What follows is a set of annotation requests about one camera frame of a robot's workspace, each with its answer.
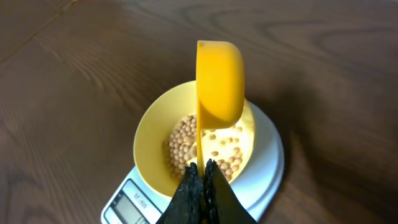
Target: digital display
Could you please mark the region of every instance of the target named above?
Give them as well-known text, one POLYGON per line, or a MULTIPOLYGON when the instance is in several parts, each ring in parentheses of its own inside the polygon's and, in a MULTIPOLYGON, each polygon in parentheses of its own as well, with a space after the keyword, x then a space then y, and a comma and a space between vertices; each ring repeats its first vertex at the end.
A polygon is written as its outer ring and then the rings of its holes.
POLYGON ((127 224, 149 224, 149 222, 141 215, 137 208, 130 202, 130 200, 123 195, 115 209, 121 215, 124 223, 127 224))

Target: scale platform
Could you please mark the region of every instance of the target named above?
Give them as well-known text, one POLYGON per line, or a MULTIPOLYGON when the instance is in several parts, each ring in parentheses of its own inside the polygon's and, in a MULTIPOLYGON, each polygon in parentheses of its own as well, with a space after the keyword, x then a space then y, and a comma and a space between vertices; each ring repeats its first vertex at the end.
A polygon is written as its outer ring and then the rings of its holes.
MULTIPOLYGON (((231 187, 242 206, 258 222, 282 180, 284 150, 272 121, 256 105, 250 105, 256 122, 254 150, 231 187)), ((169 198, 151 190, 133 167, 102 210, 101 222, 153 224, 169 202, 169 198)))

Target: table surface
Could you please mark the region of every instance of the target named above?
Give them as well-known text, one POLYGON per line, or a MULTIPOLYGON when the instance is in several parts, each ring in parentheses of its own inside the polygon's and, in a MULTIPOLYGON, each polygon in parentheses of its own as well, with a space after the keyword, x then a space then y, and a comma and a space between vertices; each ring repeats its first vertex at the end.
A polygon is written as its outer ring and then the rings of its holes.
POLYGON ((398 2, 0 3, 0 223, 99 223, 149 105, 238 46, 285 147, 261 223, 397 223, 398 2))

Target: yellow measuring cup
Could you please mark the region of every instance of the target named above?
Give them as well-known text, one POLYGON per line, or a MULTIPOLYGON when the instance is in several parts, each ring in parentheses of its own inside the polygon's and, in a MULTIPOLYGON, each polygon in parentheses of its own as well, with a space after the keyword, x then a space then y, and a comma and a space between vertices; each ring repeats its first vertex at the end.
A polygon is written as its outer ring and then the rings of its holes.
POLYGON ((203 177, 201 131, 228 128, 242 115, 244 68, 238 48, 225 41, 199 40, 196 86, 198 173, 203 177))

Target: white kitchen scale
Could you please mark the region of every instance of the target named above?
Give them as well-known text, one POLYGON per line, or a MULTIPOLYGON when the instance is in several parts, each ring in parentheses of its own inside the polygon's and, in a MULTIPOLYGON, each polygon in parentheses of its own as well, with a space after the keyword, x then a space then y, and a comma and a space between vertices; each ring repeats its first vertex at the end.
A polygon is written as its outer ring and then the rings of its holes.
MULTIPOLYGON (((282 180, 284 150, 272 121, 250 103, 256 122, 250 160, 231 187, 242 206, 258 222, 282 180)), ((128 173, 101 212, 102 224, 156 223, 170 198, 151 190, 136 167, 128 173)))

